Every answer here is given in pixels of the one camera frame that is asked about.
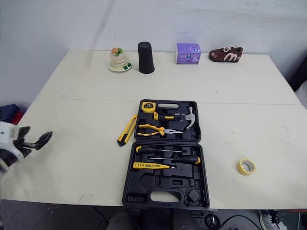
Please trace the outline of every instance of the toy shoe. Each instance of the toy shoe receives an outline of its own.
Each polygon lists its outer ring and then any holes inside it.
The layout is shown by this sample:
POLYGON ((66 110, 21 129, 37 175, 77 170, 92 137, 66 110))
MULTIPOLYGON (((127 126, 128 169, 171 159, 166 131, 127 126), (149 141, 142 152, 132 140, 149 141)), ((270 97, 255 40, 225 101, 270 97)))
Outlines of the toy shoe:
POLYGON ((242 56, 243 48, 226 46, 210 51, 209 59, 215 62, 238 62, 242 56))

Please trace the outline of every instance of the black cup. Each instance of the black cup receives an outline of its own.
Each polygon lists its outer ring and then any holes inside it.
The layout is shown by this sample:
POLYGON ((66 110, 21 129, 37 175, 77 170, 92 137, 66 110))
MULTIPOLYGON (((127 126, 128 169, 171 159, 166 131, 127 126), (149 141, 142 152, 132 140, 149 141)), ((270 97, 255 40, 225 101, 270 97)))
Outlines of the black cup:
POLYGON ((154 72, 154 61, 152 45, 149 42, 138 43, 139 52, 139 72, 152 73, 154 72))

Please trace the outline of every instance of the purple tissue box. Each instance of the purple tissue box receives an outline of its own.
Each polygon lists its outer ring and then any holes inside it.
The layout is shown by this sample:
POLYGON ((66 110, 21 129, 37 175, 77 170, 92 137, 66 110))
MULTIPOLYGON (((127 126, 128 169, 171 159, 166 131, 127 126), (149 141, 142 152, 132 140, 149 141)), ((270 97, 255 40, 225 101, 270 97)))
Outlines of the purple tissue box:
POLYGON ((201 48, 198 44, 177 43, 177 64, 198 64, 201 57, 201 48))

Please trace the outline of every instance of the screwdriver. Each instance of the screwdriver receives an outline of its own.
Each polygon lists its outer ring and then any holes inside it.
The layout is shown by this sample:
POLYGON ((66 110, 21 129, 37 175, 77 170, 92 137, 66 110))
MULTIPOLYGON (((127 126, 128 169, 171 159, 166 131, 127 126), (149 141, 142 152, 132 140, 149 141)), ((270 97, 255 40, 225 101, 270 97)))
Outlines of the screwdriver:
POLYGON ((184 152, 184 151, 178 151, 178 150, 162 150, 161 148, 154 148, 154 147, 148 147, 148 146, 138 146, 136 147, 137 153, 162 153, 162 152, 184 152))
POLYGON ((173 157, 173 158, 156 158, 150 157, 151 160, 171 160, 173 162, 184 163, 184 164, 199 164, 201 159, 194 156, 183 156, 183 157, 173 157))
POLYGON ((169 169, 169 168, 174 168, 174 166, 149 163, 149 162, 134 162, 133 168, 134 169, 169 169))

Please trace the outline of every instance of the tape roll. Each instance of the tape roll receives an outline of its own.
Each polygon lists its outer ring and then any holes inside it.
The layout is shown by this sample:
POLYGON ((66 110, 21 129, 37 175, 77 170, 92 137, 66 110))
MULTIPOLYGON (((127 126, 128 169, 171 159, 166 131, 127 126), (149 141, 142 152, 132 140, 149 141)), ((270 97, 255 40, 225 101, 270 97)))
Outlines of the tape roll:
POLYGON ((236 165, 242 175, 250 175, 256 171, 256 165, 247 159, 240 160, 236 165))

